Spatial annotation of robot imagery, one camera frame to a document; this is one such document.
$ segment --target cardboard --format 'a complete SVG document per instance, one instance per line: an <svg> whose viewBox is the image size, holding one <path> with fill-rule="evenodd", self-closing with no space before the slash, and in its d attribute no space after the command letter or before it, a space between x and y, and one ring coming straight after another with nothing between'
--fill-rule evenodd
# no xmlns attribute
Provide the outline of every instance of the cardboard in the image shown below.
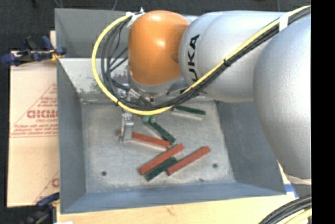
<svg viewBox="0 0 335 224"><path fill-rule="evenodd" d="M10 67L7 207L59 191L56 64Z"/></svg>

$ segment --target gray bin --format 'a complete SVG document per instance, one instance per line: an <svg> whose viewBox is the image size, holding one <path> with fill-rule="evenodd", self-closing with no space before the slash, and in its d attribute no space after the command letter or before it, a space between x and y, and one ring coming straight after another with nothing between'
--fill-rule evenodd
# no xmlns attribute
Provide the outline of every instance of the gray bin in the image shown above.
<svg viewBox="0 0 335 224"><path fill-rule="evenodd" d="M283 195L277 160L254 103L228 104L196 98L185 106L205 116L167 111L157 123L182 143L181 159L202 146L211 151L179 172L147 182L138 168L163 151L116 137L121 108L97 87L91 53L97 36L125 12L56 9L61 212L87 212L200 201ZM121 39L126 46L127 31ZM155 136L135 117L134 131Z"/></svg>

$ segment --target gray surface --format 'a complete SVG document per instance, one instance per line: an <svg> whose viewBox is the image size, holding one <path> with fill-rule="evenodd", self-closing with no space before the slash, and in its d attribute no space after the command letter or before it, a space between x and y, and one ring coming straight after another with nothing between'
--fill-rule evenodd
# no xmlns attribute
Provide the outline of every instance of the gray surface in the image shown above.
<svg viewBox="0 0 335 224"><path fill-rule="evenodd" d="M68 10L58 11L57 19L62 21L67 13L65 20L73 18L72 11ZM76 20L81 22L80 13L75 14ZM89 14L90 17L95 15L94 11ZM92 25L87 35L98 33L100 28L100 25ZM69 24L65 35L71 36L77 29L76 24ZM63 39L62 29L57 30L57 35L58 40ZM178 159L204 145L209 145L211 152L175 175L161 174L146 182L137 169L161 151L134 142L118 142L115 134L120 128L121 110L99 93L92 78L91 60L82 58L87 52L82 40L91 39L87 36L79 41L68 40L67 46L82 55L80 59L67 55L58 65L58 84L64 85L59 91L62 212L284 193L276 159L255 121L253 106L220 103L217 107L214 101L202 98L189 106L204 109L205 117L186 117L167 111L157 116L157 123L177 139L176 143L184 144L185 149L177 155ZM236 110L239 119L230 117ZM155 136L141 124L140 118L136 119L134 130ZM262 154L254 150L257 147Z"/></svg>
<svg viewBox="0 0 335 224"><path fill-rule="evenodd" d="M311 15L280 32L258 59L257 113L284 172L311 178Z"/></svg>
<svg viewBox="0 0 335 224"><path fill-rule="evenodd" d="M55 9L57 46L67 48L66 57L90 58L100 33L113 20L125 14L110 10ZM128 32L127 28L122 31L120 48L127 44Z"/></svg>
<svg viewBox="0 0 335 224"><path fill-rule="evenodd" d="M84 143L79 99L60 64L58 64L57 77L58 82L61 82L58 84L58 112L63 112L58 114L62 181L60 192L67 196L66 199L62 198L61 206L67 208L86 192Z"/></svg>

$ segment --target red stick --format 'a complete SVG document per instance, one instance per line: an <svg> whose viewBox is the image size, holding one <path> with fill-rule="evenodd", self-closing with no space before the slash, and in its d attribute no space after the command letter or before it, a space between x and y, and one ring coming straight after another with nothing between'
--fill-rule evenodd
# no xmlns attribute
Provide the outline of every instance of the red stick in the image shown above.
<svg viewBox="0 0 335 224"><path fill-rule="evenodd" d="M166 149L170 146L170 143L164 139L154 138L154 137L143 135L143 134L136 133L136 132L133 132L131 134L131 138L136 141L151 144L154 146L163 147Z"/></svg>
<svg viewBox="0 0 335 224"><path fill-rule="evenodd" d="M198 160L205 154L210 152L210 148L208 146L202 147L196 152L190 154L189 156L185 157L184 159L181 159L176 164L172 165L170 168L166 170L167 174L170 176L173 173L177 172L178 170L184 168L185 166L189 165L190 163L193 163L195 160Z"/></svg>

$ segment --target kuka logo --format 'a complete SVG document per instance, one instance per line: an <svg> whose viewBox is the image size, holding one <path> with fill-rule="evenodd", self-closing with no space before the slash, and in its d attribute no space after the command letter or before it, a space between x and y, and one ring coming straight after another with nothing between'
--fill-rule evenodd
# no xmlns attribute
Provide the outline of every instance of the kuka logo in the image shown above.
<svg viewBox="0 0 335 224"><path fill-rule="evenodd" d="M39 119L39 118L57 118L58 111L57 110L29 110L27 111L27 117L30 119Z"/></svg>
<svg viewBox="0 0 335 224"><path fill-rule="evenodd" d="M189 46L191 49L188 50L187 52L187 56L188 56L188 66L190 68L188 68L188 71L189 72L192 72L193 73L193 77L192 77L192 81L193 82L196 82L198 81L198 75L197 75L197 72L195 71L194 68L191 68L191 67L194 67L195 66L195 63L193 61L194 59L194 56L195 56L195 43L197 41L197 39L199 38L199 34L197 36L194 36L191 38L191 41L189 42Z"/></svg>

